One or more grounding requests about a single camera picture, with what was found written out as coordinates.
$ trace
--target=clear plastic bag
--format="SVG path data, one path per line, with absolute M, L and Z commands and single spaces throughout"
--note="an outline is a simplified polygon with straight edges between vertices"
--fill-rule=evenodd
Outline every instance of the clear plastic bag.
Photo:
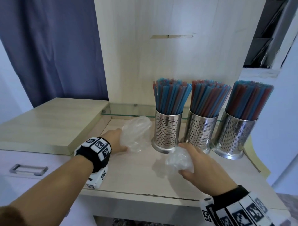
M 169 153 L 165 163 L 174 172 L 178 172 L 179 170 L 194 172 L 193 162 L 189 153 L 186 149 L 179 146 L 173 152 Z
M 120 145 L 128 147 L 128 151 L 139 152 L 150 144 L 150 127 L 152 122 L 146 116 L 127 121 L 120 135 Z

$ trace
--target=perforated metal cup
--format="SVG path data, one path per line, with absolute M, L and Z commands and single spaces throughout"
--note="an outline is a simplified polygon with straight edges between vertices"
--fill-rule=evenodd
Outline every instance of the perforated metal cup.
M 227 159 L 242 158 L 243 146 L 256 121 L 238 119 L 224 111 L 216 135 L 211 140 L 211 149 Z
M 184 138 L 182 138 L 181 142 L 191 143 L 208 154 L 210 152 L 209 142 L 216 125 L 217 117 L 201 117 L 189 110 Z
M 178 146 L 182 113 L 178 115 L 155 112 L 154 137 L 151 141 L 155 150 L 168 154 Z

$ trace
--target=drawer handle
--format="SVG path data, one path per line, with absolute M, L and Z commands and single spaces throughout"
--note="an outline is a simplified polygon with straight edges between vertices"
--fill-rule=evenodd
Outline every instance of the drawer handle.
M 30 166 L 30 165 L 21 165 L 21 164 L 15 164 L 9 172 L 12 174 L 33 174 L 35 176 L 42 176 L 45 172 L 47 172 L 49 168 L 46 167 L 40 167 L 40 166 Z

